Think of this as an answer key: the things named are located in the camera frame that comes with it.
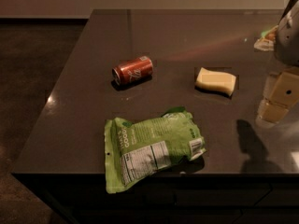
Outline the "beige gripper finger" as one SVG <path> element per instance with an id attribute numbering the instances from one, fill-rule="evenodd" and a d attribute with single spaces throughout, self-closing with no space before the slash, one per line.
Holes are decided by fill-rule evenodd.
<path id="1" fill-rule="evenodd" d="M 257 112 L 257 123 L 278 124 L 298 102 L 298 72 L 271 73 L 265 81 L 263 99 Z"/>

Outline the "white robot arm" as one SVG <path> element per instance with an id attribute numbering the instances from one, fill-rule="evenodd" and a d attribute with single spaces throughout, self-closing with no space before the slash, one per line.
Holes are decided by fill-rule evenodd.
<path id="1" fill-rule="evenodd" d="M 262 32 L 254 48 L 273 51 L 275 58 L 286 66 L 283 71 L 268 75 L 259 104 L 256 123 L 270 128 L 299 102 L 299 0 L 289 1 L 279 23 Z"/>

